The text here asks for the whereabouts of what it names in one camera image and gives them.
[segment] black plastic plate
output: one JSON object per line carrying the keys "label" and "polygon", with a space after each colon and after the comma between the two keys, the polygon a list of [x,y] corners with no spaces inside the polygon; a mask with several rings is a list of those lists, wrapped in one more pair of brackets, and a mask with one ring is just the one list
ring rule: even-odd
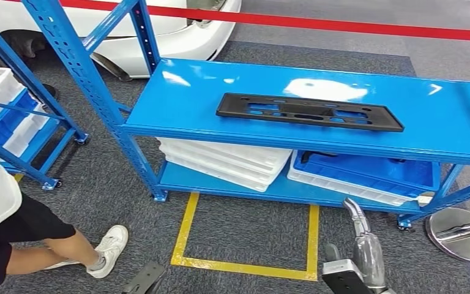
{"label": "black plastic plate", "polygon": [[402,132],[403,125],[383,105],[226,93],[217,115],[325,127]]}

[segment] gray carpet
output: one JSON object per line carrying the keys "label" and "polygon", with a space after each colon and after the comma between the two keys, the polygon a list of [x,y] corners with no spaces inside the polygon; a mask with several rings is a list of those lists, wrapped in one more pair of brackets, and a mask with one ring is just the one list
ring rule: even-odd
{"label": "gray carpet", "polygon": [[[409,58],[245,42],[229,42],[224,61],[311,67],[382,74],[414,75]],[[25,179],[23,190],[46,203],[65,221],[75,224],[93,243],[114,224],[126,225],[130,242],[114,271],[96,280],[80,266],[8,277],[0,293],[120,293],[149,260],[168,265],[188,196],[172,192],[167,203],[153,202],[133,168],[108,135],[53,52],[31,62],[37,76],[58,87],[61,103],[91,133],[86,146],[70,146],[51,170],[64,179],[52,192]],[[132,104],[142,80],[121,83],[103,72],[113,95]],[[139,138],[151,162],[162,157],[157,142]],[[454,260],[433,247],[420,224],[415,233],[400,232],[395,217],[367,213],[378,234],[389,284],[399,294],[470,293],[470,264]],[[185,254],[189,257],[291,269],[305,268],[308,206],[238,198],[201,196]],[[320,247],[334,243],[350,255],[353,224],[343,209],[321,208]],[[319,265],[324,254],[319,253]],[[304,282],[206,269],[169,266],[159,293],[331,293],[322,282]]]}

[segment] shelf foot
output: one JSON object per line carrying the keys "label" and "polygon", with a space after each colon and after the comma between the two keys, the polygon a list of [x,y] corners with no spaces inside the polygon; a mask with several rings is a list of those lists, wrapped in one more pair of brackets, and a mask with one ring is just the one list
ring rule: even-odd
{"label": "shelf foot", "polygon": [[89,134],[85,133],[83,138],[75,138],[75,142],[78,145],[85,145],[88,142]]}
{"label": "shelf foot", "polygon": [[168,191],[167,191],[167,190],[164,190],[164,191],[163,191],[163,194],[160,194],[160,195],[152,194],[152,196],[154,197],[154,201],[157,201],[157,202],[165,202],[165,201],[166,201],[166,198],[167,198],[167,196],[168,196]]}
{"label": "shelf foot", "polygon": [[62,186],[62,180],[61,179],[52,179],[53,182],[45,182],[44,185],[42,185],[42,190],[48,190],[51,191],[55,188],[61,187]]}
{"label": "shelf foot", "polygon": [[401,231],[408,231],[410,233],[415,231],[415,229],[412,228],[412,222],[409,220],[397,220],[397,228]]}

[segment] black object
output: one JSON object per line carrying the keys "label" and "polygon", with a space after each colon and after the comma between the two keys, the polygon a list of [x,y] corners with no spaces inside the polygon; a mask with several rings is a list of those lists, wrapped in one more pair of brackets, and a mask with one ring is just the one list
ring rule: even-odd
{"label": "black object", "polygon": [[337,294],[373,294],[355,271],[322,274],[321,278]]}
{"label": "black object", "polygon": [[127,284],[122,294],[156,294],[165,275],[165,267],[156,262],[149,262]]}
{"label": "black object", "polygon": [[350,129],[404,130],[386,106],[282,96],[226,93],[217,115]]}
{"label": "black object", "polygon": [[60,98],[60,93],[59,91],[54,87],[49,84],[42,84],[46,90],[55,98],[55,100],[58,100]]}
{"label": "black object", "polygon": [[329,156],[329,157],[338,157],[338,154],[335,154],[335,153],[327,153],[327,152],[319,152],[319,151],[304,151],[304,153],[302,153],[302,158],[300,158],[300,163],[306,164],[307,162],[309,162],[309,158],[311,158],[311,155],[313,154]]}

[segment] yellow floor marking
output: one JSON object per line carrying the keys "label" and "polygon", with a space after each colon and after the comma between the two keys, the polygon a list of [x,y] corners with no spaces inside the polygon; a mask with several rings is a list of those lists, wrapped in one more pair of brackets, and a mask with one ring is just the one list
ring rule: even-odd
{"label": "yellow floor marking", "polygon": [[21,181],[21,179],[24,177],[24,175],[22,173],[17,173],[15,174],[15,176],[13,176],[15,178],[15,180],[19,183]]}
{"label": "yellow floor marking", "polygon": [[199,201],[199,193],[190,193],[188,204],[181,222],[181,229],[179,229],[179,235],[177,236],[176,247],[174,247],[174,254],[172,255],[171,264],[178,265],[183,259],[185,253],[186,243],[192,227],[193,215],[195,214],[195,208]]}
{"label": "yellow floor marking", "polygon": [[307,270],[273,268],[270,266],[245,265],[241,263],[218,262],[215,260],[203,260],[184,257],[184,251],[192,227],[193,215],[199,201],[199,193],[191,193],[181,223],[181,229],[177,236],[176,246],[172,255],[171,265],[190,266],[192,268],[204,268],[216,271],[229,271],[232,273],[255,274],[260,276],[281,277],[285,279],[297,279],[304,281],[318,280],[318,228],[319,207],[311,205],[309,209],[309,229],[307,240]]}

